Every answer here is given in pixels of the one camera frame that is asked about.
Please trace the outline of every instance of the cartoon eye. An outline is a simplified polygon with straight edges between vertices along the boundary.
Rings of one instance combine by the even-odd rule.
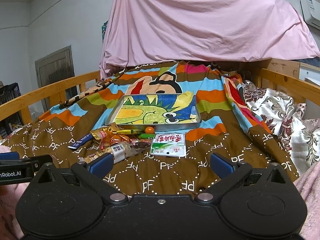
[[[172,118],[172,117],[176,117],[177,114],[176,113],[172,113],[172,112],[166,112],[166,113],[163,114],[163,116],[165,118]]]
[[[165,119],[165,122],[166,123],[177,123],[177,122],[179,122],[179,119],[171,117],[171,118]]]

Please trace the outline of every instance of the white floral bedding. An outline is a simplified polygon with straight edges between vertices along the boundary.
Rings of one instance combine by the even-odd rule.
[[[279,137],[300,175],[319,161],[320,119],[302,120],[306,104],[295,105],[292,97],[256,88],[250,81],[243,84],[243,90],[247,105]]]

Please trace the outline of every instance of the silver screw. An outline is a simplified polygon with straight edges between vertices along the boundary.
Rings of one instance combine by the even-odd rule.
[[[213,196],[210,193],[200,193],[198,195],[198,199],[202,200],[202,201],[209,201],[213,199]]]
[[[110,195],[110,199],[116,202],[123,201],[125,199],[125,194],[113,193]]]
[[[159,203],[160,205],[162,205],[162,204],[165,203],[165,200],[164,200],[164,199],[159,199],[159,200],[158,200],[158,203]]]

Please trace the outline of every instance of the black cage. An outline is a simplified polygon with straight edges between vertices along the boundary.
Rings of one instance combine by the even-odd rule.
[[[0,88],[0,105],[21,96],[18,83],[6,85]],[[13,128],[17,125],[23,125],[20,112],[10,115],[6,119],[0,121],[0,135],[5,138],[12,133]]]

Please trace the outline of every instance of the white air conditioner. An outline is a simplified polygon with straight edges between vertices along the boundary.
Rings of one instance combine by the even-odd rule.
[[[300,4],[305,22],[320,29],[320,3],[316,0],[300,0]]]

